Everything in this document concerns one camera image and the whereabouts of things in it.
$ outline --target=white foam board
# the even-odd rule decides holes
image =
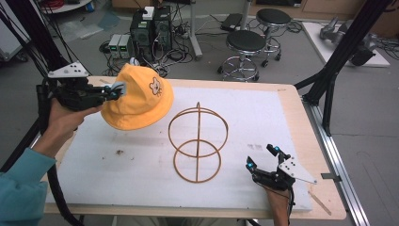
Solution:
[[[67,203],[269,209],[263,188],[253,183],[245,165],[250,156],[259,169],[276,170],[278,159],[266,149],[268,143],[296,156],[278,94],[197,88],[174,88],[174,94],[168,114],[143,129],[114,129],[100,113],[86,117],[58,171]],[[228,141],[220,151],[221,169],[214,179],[201,184],[186,182],[177,174],[173,168],[175,150],[168,139],[172,118],[197,102],[214,110],[229,125]],[[196,136],[196,118],[196,114],[187,115],[172,124],[171,136],[178,145]],[[201,115],[201,138],[217,147],[225,136],[221,120]],[[193,171],[193,161],[181,158],[179,164],[188,173]],[[200,174],[212,174],[215,162],[215,156],[201,162]],[[294,211],[310,211],[305,183],[297,181],[294,189]],[[54,202],[51,193],[47,202]]]

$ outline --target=hand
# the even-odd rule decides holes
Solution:
[[[36,142],[33,150],[49,157],[55,157],[64,143],[73,136],[73,131],[84,121],[84,117],[96,113],[101,106],[92,107],[83,111],[70,111],[59,101],[52,100],[49,124],[42,137]]]
[[[288,202],[290,193],[287,190],[279,191],[265,186],[270,207],[273,212],[275,226],[288,226]]]

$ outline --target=hat logo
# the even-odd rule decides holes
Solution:
[[[161,93],[161,83],[156,79],[156,77],[153,78],[153,83],[150,83],[150,88],[152,89],[152,94],[160,96]]]

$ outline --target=gray floor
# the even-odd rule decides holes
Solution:
[[[76,10],[57,18],[60,23],[84,18],[84,25],[97,24],[109,10],[107,7],[93,13]],[[200,18],[198,24],[210,20],[211,17]],[[130,21],[116,20],[114,25],[87,40],[68,42],[92,74],[102,74],[106,70],[106,59],[99,52],[99,46],[112,34],[128,32]],[[198,33],[222,32],[216,22],[209,22],[205,27],[212,29]],[[217,68],[225,58],[235,55],[226,47],[225,39],[226,35],[198,35],[203,58],[171,66],[168,78],[221,80]],[[272,59],[266,68],[260,68],[259,83],[293,85],[323,68],[323,61],[303,31],[299,34],[285,32],[279,41],[283,48],[281,60]],[[399,157],[399,64],[383,51],[379,53],[390,62],[389,68],[344,67],[341,70],[335,87],[331,132],[370,224],[399,225],[399,177],[396,175],[399,171],[396,159]],[[260,65],[263,56],[255,56],[253,60]],[[0,99],[0,165],[3,165],[37,118],[35,86],[41,78],[32,61],[13,60],[2,64],[0,73],[3,94]],[[298,92],[305,94],[308,90],[304,88]],[[87,225],[110,225],[111,221],[107,216],[87,216]],[[262,225],[270,223],[261,221]],[[46,215],[40,225],[67,223],[58,215]],[[348,215],[340,221],[293,219],[292,225],[353,225],[353,222]]]

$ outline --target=yellow bucket hat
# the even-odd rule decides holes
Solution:
[[[173,103],[170,83],[151,68],[125,64],[116,82],[126,83],[126,93],[104,103],[101,114],[112,127],[135,130],[162,119]]]

